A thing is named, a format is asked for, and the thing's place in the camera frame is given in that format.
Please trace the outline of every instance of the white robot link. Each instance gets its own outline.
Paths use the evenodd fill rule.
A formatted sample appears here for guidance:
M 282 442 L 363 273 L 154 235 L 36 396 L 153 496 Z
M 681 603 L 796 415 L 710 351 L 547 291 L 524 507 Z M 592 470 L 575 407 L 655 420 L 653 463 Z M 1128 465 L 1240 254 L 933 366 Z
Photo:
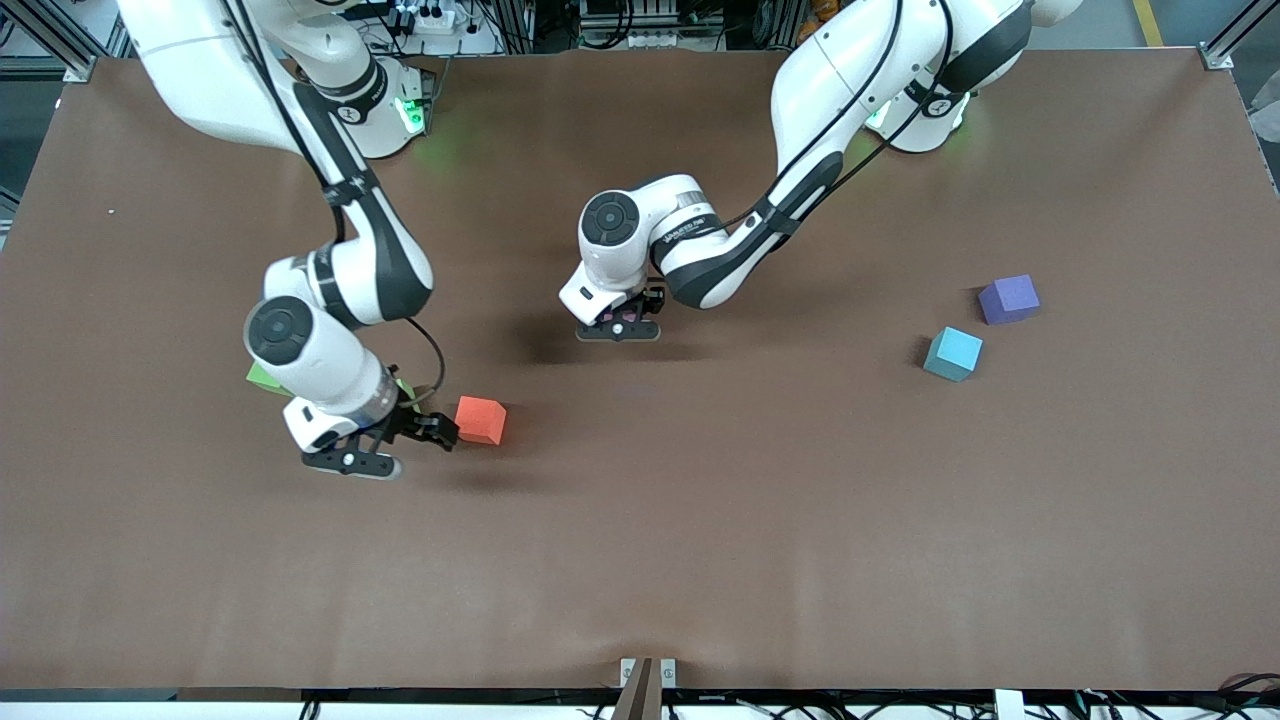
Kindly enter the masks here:
M 296 396 L 284 419 L 306 465 L 390 479 L 401 464 L 378 452 L 383 442 L 406 436 L 452 450 L 457 427 L 442 414 L 416 413 L 397 386 L 394 368 L 384 368 L 353 333 L 387 320 L 413 323 L 439 355 L 433 392 L 439 388 L 443 354 L 413 320 L 434 286 L 426 255 L 396 215 L 334 105 L 273 59 L 262 37 L 268 32 L 260 35 L 255 22 L 259 13 L 279 18 L 284 6 L 317 4 L 324 3 L 119 0 L 138 56 L 175 115 L 214 137 L 297 152 L 315 170 L 334 211 L 337 238 L 268 268 L 262 300 L 244 324 L 244 346 Z M 311 20 L 319 22 L 276 33 L 292 33 L 297 46 L 301 28 L 328 28 L 316 29 L 315 44 L 324 45 L 337 26 Z M 346 238 L 343 214 L 353 238 Z M 362 447 L 361 438 L 370 438 L 371 447 Z
M 772 115 L 778 173 L 742 215 L 721 222 L 686 174 L 593 197 L 579 219 L 582 261 L 561 288 L 584 341 L 657 340 L 646 315 L 666 292 L 691 307 L 728 300 L 765 255 L 886 145 L 923 152 L 960 124 L 968 94 L 1001 77 L 1033 24 L 1053 24 L 1080 0 L 852 0 L 778 69 Z M 884 142 L 841 176 L 854 133 Z M 732 233 L 727 228 L 741 222 Z

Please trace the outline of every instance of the brown tabletop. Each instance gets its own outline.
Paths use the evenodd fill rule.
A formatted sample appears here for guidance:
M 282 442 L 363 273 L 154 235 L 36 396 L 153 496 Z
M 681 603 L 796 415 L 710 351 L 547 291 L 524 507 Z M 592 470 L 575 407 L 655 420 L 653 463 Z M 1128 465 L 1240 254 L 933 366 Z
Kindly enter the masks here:
M 773 173 L 782 56 L 453 64 L 376 169 L 435 266 L 443 404 L 499 448 L 298 462 L 243 380 L 305 164 L 211 140 L 138 64 L 61 109 L 0 254 L 0 685 L 1210 688 L 1280 665 L 1280 204 L 1190 50 L 1028 53 L 931 155 L 884 154 L 712 313 L 582 345 L 556 292 L 594 192 L 723 217 Z M 855 141 L 852 152 L 872 147 Z M 1044 302 L 979 322 L 974 288 Z M 986 340 L 960 384 L 919 368 Z M 365 342 L 411 382 L 403 323 Z

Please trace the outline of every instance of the robotic arm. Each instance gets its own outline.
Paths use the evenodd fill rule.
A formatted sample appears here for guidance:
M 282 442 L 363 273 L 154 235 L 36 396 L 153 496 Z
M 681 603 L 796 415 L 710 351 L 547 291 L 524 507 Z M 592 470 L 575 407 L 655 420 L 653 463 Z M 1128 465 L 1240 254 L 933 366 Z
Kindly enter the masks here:
M 175 115 L 214 137 L 297 152 L 316 172 L 335 210 L 339 237 L 268 268 L 264 300 L 244 325 L 244 346 L 294 393 L 284 418 L 305 464 L 389 479 L 399 473 L 399 461 L 378 452 L 381 442 L 402 434 L 451 450 L 457 427 L 440 414 L 408 409 L 393 369 L 353 331 L 412 318 L 430 297 L 434 279 L 426 255 L 330 101 L 294 82 L 257 35 L 257 8 L 303 3 L 325 5 L 120 0 L 119 6 L 147 73 Z M 338 209 L 355 238 L 343 237 Z M 361 437 L 371 437 L 374 447 L 361 448 Z
M 1041 13 L 1056 22 L 1079 0 L 1041 4 L 1057 8 Z M 959 126 L 966 94 L 1016 61 L 1032 8 L 1032 0 L 854 0 L 778 69 L 771 108 L 778 173 L 732 233 L 727 225 L 737 219 L 721 222 L 690 176 L 588 202 L 577 232 L 582 261 L 559 292 L 580 322 L 579 338 L 657 340 L 645 314 L 662 307 L 664 293 L 648 286 L 648 263 L 684 305 L 705 310 L 728 300 L 865 164 L 841 178 L 854 133 L 890 99 L 911 101 L 879 118 L 887 145 L 941 145 Z

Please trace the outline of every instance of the purple cube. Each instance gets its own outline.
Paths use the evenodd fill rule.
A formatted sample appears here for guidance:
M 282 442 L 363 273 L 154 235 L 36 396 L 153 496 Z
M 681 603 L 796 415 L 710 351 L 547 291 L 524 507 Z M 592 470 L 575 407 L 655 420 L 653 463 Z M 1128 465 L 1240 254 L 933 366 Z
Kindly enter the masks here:
M 1039 310 L 1039 297 L 1030 275 L 1000 278 L 978 295 L 988 325 L 1025 320 Z

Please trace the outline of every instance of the yellow tape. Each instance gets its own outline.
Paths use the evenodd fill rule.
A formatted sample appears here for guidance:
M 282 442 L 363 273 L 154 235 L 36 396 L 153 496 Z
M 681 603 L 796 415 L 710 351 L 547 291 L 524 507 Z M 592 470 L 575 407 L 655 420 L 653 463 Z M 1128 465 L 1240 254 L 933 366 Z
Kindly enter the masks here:
M 1147 41 L 1147 47 L 1164 47 L 1165 38 L 1160 36 L 1160 26 L 1156 24 L 1156 13 L 1151 9 L 1151 0 L 1133 0 L 1133 10 L 1138 13 L 1138 24 L 1142 27 L 1142 37 Z

